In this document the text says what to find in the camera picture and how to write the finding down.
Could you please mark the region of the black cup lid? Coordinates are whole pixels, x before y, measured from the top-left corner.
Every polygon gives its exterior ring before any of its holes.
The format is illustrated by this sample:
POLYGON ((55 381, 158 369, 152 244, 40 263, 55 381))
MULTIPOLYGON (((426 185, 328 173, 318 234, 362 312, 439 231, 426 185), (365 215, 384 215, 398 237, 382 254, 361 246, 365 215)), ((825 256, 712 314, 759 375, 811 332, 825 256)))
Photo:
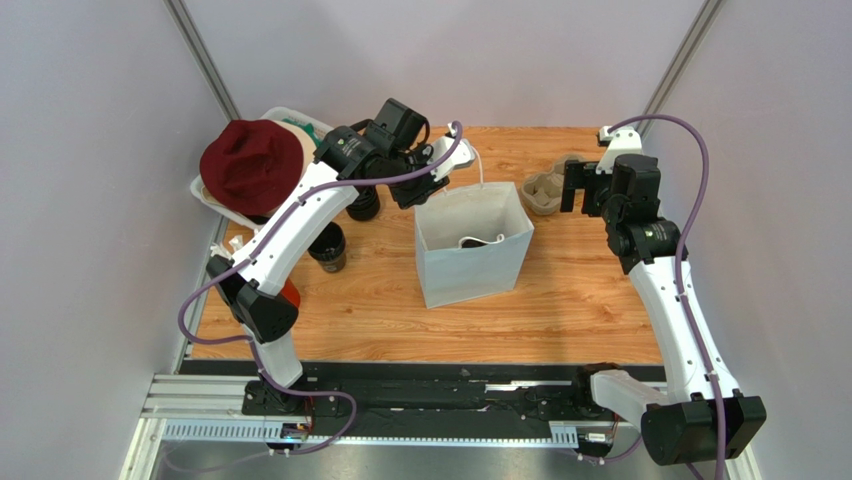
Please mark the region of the black cup lid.
POLYGON ((478 238, 465 237, 459 241, 459 247, 462 249, 471 249, 471 248, 479 248, 488 245, 488 241, 484 241, 478 238))

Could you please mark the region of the white paper bag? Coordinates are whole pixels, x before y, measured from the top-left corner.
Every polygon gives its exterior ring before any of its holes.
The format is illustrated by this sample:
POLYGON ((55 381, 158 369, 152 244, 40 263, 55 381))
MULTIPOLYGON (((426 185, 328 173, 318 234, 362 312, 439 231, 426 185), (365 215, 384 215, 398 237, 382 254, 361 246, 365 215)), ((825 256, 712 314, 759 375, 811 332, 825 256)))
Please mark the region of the white paper bag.
POLYGON ((414 208, 415 257, 429 309, 515 288, 534 226, 512 182, 486 182, 441 190, 414 208), (489 244, 462 249, 459 241, 489 244))

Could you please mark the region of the stack of black cups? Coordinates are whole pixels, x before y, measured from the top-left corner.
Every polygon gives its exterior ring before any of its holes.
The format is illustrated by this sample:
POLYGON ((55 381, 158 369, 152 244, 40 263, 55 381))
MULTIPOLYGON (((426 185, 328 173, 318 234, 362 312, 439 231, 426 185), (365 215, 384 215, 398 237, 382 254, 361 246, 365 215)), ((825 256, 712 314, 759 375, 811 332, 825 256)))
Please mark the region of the stack of black cups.
POLYGON ((346 246, 342 227, 330 222, 308 247, 307 252, 325 272, 337 273, 346 265, 346 246))

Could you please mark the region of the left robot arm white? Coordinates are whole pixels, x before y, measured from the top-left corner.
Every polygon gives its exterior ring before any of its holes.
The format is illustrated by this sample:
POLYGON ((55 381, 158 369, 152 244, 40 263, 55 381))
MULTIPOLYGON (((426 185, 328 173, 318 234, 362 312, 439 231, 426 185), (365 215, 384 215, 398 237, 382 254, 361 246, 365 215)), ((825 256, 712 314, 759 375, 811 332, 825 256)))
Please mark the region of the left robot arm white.
POLYGON ((305 176, 293 182, 288 206, 278 211, 230 259, 208 261, 211 279, 234 317, 243 325, 261 375, 289 392, 303 374, 291 329, 298 308, 281 290, 299 258, 336 215, 355 202, 359 188, 389 186, 398 205, 424 204, 448 183, 455 151, 463 138, 460 122, 449 124, 443 151, 417 139, 428 121, 394 99, 375 119, 326 133, 305 176))

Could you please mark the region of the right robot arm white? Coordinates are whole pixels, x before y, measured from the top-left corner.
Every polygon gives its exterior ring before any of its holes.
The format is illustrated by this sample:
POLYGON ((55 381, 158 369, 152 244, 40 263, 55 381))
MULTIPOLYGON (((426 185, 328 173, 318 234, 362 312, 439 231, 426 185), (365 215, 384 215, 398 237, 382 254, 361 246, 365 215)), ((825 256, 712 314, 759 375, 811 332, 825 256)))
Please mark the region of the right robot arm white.
POLYGON ((739 457, 767 419, 762 399, 745 395, 714 346, 692 293, 681 230, 660 215, 658 161, 618 156, 610 171, 595 162, 564 164, 561 209, 605 223, 607 243, 639 294, 663 358, 667 389, 659 392, 613 363, 581 366, 573 400, 578 412, 605 412, 635 425, 652 460, 662 466, 739 457))

